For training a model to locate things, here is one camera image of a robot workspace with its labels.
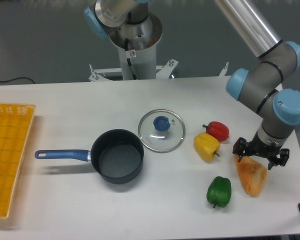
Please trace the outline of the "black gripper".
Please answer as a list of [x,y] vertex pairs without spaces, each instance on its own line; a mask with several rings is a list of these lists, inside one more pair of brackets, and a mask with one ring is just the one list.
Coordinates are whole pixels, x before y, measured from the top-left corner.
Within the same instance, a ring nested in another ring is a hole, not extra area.
[[243,137],[239,137],[233,145],[232,153],[238,157],[238,163],[241,162],[243,157],[247,156],[267,158],[267,169],[271,170],[276,166],[284,167],[289,160],[290,150],[280,148],[274,142],[271,142],[270,145],[265,144],[258,136],[254,136],[250,142]]

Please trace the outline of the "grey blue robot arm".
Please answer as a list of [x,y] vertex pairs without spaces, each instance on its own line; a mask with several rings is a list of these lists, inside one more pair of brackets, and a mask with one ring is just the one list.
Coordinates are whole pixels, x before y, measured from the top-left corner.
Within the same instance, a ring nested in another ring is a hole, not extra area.
[[[300,66],[300,46],[283,42],[251,1],[218,0],[216,4],[260,60],[254,71],[236,70],[226,84],[235,100],[262,118],[253,139],[239,138],[232,152],[238,162],[258,156],[268,160],[269,168],[285,166],[290,151],[283,144],[300,123],[300,92],[277,87]],[[98,0],[83,14],[96,35],[110,38],[118,48],[124,80],[170,75],[168,68],[156,70],[156,44],[163,29],[146,0]]]

